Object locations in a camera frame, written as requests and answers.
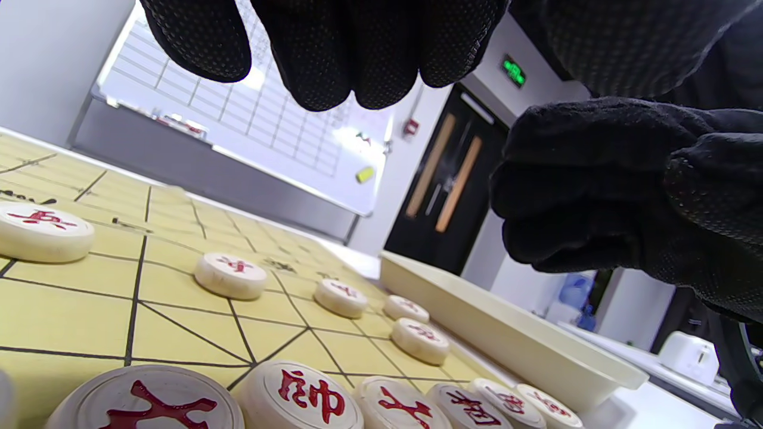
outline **red chinese character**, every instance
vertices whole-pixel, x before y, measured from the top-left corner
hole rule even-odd
[[[108,410],[106,411],[108,426],[104,426],[101,429],[137,429],[139,421],[160,417],[171,418],[188,429],[208,429],[206,422],[196,423],[188,418],[188,413],[191,411],[209,412],[217,407],[215,401],[206,398],[201,398],[190,404],[167,405],[149,392],[140,380],[133,383],[130,393],[136,398],[148,401],[151,404],[151,408],[146,411]]]
[[[243,273],[245,268],[253,268],[252,265],[245,263],[242,260],[237,260],[234,262],[232,260],[229,260],[225,256],[221,256],[221,258],[218,259],[217,261],[228,265],[230,268],[233,268],[233,271],[235,273]]]
[[[538,392],[533,392],[533,396],[538,398],[539,401],[541,401],[546,408],[549,409],[550,412],[560,414],[566,417],[572,417],[570,413],[567,412],[567,410],[562,410],[557,404],[553,403],[551,400],[547,398],[543,398]]]
[[[351,296],[353,298],[358,298],[358,294],[355,292],[354,289],[351,289],[349,286],[340,285],[339,283],[331,283],[331,285],[340,291],[347,294],[347,296]]]
[[[416,401],[415,407],[404,405],[402,402],[398,401],[398,399],[395,398],[384,386],[381,387],[381,393],[383,393],[384,396],[394,401],[394,402],[388,402],[382,399],[381,401],[379,401],[379,404],[382,407],[387,408],[388,410],[405,411],[408,414],[410,414],[412,418],[418,421],[421,427],[423,427],[424,429],[430,429],[430,426],[416,414],[423,414],[423,415],[426,415],[427,417],[432,417],[432,413],[430,412],[431,408],[427,407],[425,404],[422,404],[421,402],[418,402],[418,401]]]
[[[485,388],[488,390],[488,392],[497,396],[504,403],[504,406],[509,409],[509,411],[517,414],[524,414],[524,401],[522,399],[507,393],[498,393],[491,389],[489,386],[485,386]]]
[[[403,298],[403,299],[401,300],[401,304],[402,304],[402,305],[405,305],[406,307],[408,307],[408,308],[410,308],[411,310],[413,310],[413,311],[414,311],[414,313],[418,313],[418,312],[419,312],[419,308],[418,308],[418,305],[415,305],[413,302],[410,302],[410,301],[408,301],[408,300],[407,300],[407,299],[405,299],[405,298]]]
[[[430,341],[439,341],[439,338],[436,337],[434,332],[432,332],[428,327],[418,326],[415,324],[409,324],[408,327],[416,331],[416,334],[419,334],[420,336]]]
[[[36,210],[34,211],[34,213],[32,213],[29,216],[23,216],[21,214],[13,214],[13,213],[8,213],[8,216],[11,216],[13,218],[26,219],[22,221],[25,224],[39,224],[40,222],[50,222],[54,227],[60,228],[63,230],[66,229],[66,226],[69,226],[69,227],[77,226],[77,224],[62,221],[61,218],[58,218],[57,216],[53,216],[53,213],[55,213],[55,211]]]
[[[313,408],[317,408],[318,397],[320,396],[320,413],[325,424],[329,424],[332,414],[337,417],[344,414],[344,398],[338,392],[330,390],[329,383],[325,380],[320,380],[318,382],[318,387],[311,385],[310,393],[307,394],[304,391],[307,382],[302,378],[304,376],[302,371],[293,371],[290,373],[289,371],[282,369],[281,374],[283,375],[283,378],[281,380],[281,388],[278,390],[278,394],[285,401],[288,402],[289,400],[289,388],[292,384],[296,384],[297,386],[295,392],[291,395],[291,400],[294,401],[299,408],[307,408],[307,402],[302,400],[305,396],[307,396],[307,400],[310,401],[310,405],[312,405]],[[331,405],[331,398],[336,399],[336,405]]]
[[[482,402],[468,398],[464,392],[456,390],[456,393],[448,392],[452,399],[451,403],[461,405],[466,415],[471,418],[478,426],[501,426],[501,421],[495,416],[485,411]]]

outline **wooden game piece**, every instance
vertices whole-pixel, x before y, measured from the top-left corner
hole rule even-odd
[[[259,298],[268,278],[264,269],[225,253],[206,253],[196,263],[193,275],[209,292],[241,300]]]
[[[313,294],[315,302],[346,318],[358,319],[369,306],[369,300],[358,289],[334,279],[323,279]]]
[[[391,339],[404,352],[432,365],[444,364],[450,351],[450,342],[444,335],[409,318],[397,319]]]
[[[214,380],[164,365],[126,366],[69,394],[45,429],[84,427],[214,427],[244,429],[241,408]]]
[[[368,377],[355,387],[365,429],[451,429],[448,418],[426,396],[405,382]]]
[[[287,360],[258,365],[236,399],[247,429],[363,429],[353,397],[331,377]]]
[[[0,254],[42,263],[85,257],[95,229],[74,214],[50,206],[0,202]]]
[[[546,419],[527,400],[505,385],[488,379],[474,379],[467,388],[509,418],[514,429],[546,429]]]
[[[572,410],[548,393],[526,384],[517,385],[517,392],[519,392],[520,397],[534,405],[543,414],[551,429],[580,429],[583,427],[583,422]]]
[[[16,389],[8,374],[0,371],[0,427],[16,428]]]
[[[389,295],[382,309],[390,318],[409,318],[421,323],[429,323],[429,312],[420,305],[403,298],[402,296]]]
[[[511,423],[490,402],[457,385],[435,384],[427,392],[427,398],[443,411],[453,429],[511,429]]]

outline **fire alarm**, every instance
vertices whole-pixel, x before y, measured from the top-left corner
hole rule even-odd
[[[403,128],[403,136],[415,136],[417,131],[419,131],[419,123],[413,119],[408,119],[408,122],[405,123],[405,128]]]

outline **white appliance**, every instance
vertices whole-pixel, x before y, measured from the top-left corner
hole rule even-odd
[[[712,385],[718,373],[713,343],[683,332],[670,334],[657,358],[664,367],[702,385]]]

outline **whiteboard grid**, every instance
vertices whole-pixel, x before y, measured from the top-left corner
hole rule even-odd
[[[182,103],[200,115],[328,176],[342,153],[331,131],[348,118],[349,104],[313,113],[288,94],[270,53],[267,33],[254,12],[243,8],[250,34],[253,68],[264,73],[259,91],[201,79],[171,61],[154,40],[145,18],[130,30],[111,71]]]

